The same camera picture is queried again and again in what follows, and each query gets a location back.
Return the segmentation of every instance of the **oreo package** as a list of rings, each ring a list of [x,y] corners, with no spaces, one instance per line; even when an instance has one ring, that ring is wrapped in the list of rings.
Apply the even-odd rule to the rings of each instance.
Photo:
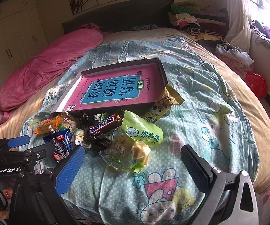
[[[55,145],[54,159],[59,162],[66,158],[71,152],[71,132],[70,128],[58,131],[43,138],[45,143],[53,143]]]

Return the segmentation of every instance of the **snickers bar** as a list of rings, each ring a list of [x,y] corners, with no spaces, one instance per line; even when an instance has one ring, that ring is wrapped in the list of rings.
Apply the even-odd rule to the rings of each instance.
[[[121,128],[122,120],[122,117],[115,113],[104,121],[100,122],[97,126],[89,128],[88,132],[94,140],[101,139]]]

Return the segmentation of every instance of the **mattress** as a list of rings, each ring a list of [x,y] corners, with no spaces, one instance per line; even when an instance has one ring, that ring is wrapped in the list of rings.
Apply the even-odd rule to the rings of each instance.
[[[104,39],[103,44],[114,41],[132,40],[164,41],[169,38],[179,37],[184,37],[192,50],[199,54],[204,61],[210,62],[215,66],[218,73],[231,86],[237,100],[240,102],[245,115],[250,121],[258,147],[259,171],[253,185],[256,192],[263,194],[270,188],[270,119],[258,99],[237,74],[203,47],[181,32],[170,28],[158,28],[150,31],[118,32],[108,35]],[[0,139],[20,136],[23,123],[40,109],[45,93],[49,88],[55,85],[57,80],[58,79],[53,80],[42,88],[24,105],[16,109],[7,122],[0,125]]]

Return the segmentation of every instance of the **hello kitty blanket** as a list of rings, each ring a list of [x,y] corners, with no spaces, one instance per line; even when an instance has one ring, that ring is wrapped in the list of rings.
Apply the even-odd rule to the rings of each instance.
[[[211,166],[225,172],[247,170],[252,180],[258,171],[258,152],[247,117],[232,89],[214,66],[193,52],[184,38],[164,42],[113,42],[90,50],[50,89],[42,108],[23,126],[29,135],[23,151],[43,144],[33,134],[50,117],[53,105],[82,70],[146,58],[159,58],[169,83],[185,102],[173,106],[156,125],[163,130],[160,147],[152,149],[144,172],[118,174],[99,156],[87,153],[69,191],[62,195],[79,219],[105,224],[185,224],[201,204],[200,193],[180,158],[184,144]],[[46,159],[37,171],[55,165]]]

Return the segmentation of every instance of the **curtain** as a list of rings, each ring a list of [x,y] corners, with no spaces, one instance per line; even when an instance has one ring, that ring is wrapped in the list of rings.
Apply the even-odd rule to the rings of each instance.
[[[229,31],[225,41],[249,52],[251,29],[244,0],[227,0],[229,14]]]

